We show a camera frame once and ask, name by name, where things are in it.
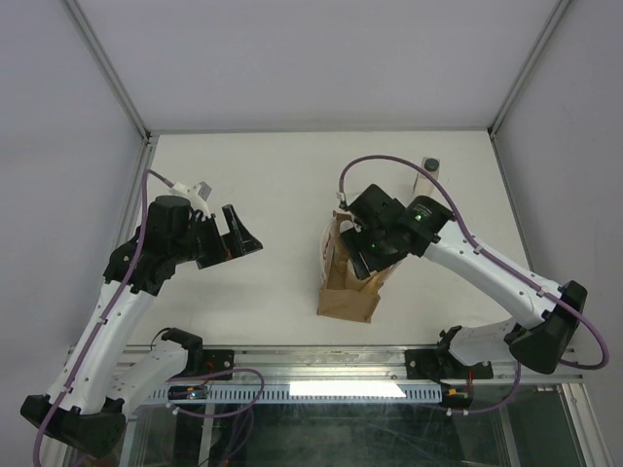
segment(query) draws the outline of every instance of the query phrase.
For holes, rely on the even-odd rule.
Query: white wall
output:
[[[151,129],[485,128],[555,0],[81,0]]]
[[[139,139],[59,1],[3,1],[0,56],[0,457],[25,466],[19,408],[91,314]]]
[[[498,149],[536,269],[589,290],[585,314],[612,353],[588,375],[606,440],[623,465],[623,3],[580,1],[507,121]],[[584,359],[597,358],[587,332]]]

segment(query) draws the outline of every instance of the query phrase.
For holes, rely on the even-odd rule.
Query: brown paper bag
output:
[[[333,213],[335,223],[329,233],[324,261],[326,279],[319,294],[318,314],[331,318],[370,323],[381,297],[379,289],[393,268],[385,269],[365,280],[348,267],[348,253],[340,241],[340,225],[352,221],[349,214]]]

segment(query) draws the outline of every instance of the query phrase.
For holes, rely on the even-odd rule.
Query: glass panel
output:
[[[508,386],[476,386],[477,406]],[[185,405],[225,413],[236,405]],[[249,427],[248,441],[241,446]],[[230,444],[232,435],[238,439]],[[235,455],[228,455],[239,448]],[[141,408],[126,438],[98,467],[582,466],[564,401],[555,388],[523,386],[505,413],[447,417],[422,405],[258,404],[253,422],[203,420]],[[65,465],[72,465],[67,460]]]

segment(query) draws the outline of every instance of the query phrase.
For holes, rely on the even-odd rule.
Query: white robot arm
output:
[[[412,254],[454,271],[510,313],[512,317],[501,323],[442,332],[439,347],[449,358],[463,366],[515,358],[537,372],[554,372],[578,323],[551,297],[581,313],[584,287],[573,281],[562,286],[520,267],[479,239],[468,241],[453,212],[426,196],[405,207],[371,185],[346,209],[356,226],[341,233],[341,240],[358,278]],[[495,254],[504,267],[486,258],[485,251]],[[530,277],[537,290],[518,275]]]
[[[40,432],[95,458],[117,445],[128,417],[163,382],[205,373],[202,338],[173,328],[136,365],[114,375],[134,328],[176,266],[195,261],[203,269],[262,249],[231,205],[223,207],[230,231],[219,234],[203,182],[170,188],[173,195],[157,197],[136,235],[111,254],[92,318],[58,379],[21,406]]]

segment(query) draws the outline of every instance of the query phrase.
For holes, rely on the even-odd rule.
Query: cable clip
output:
[[[345,211],[348,208],[347,205],[347,194],[344,192],[337,192],[338,199],[340,200],[340,209],[344,209]]]

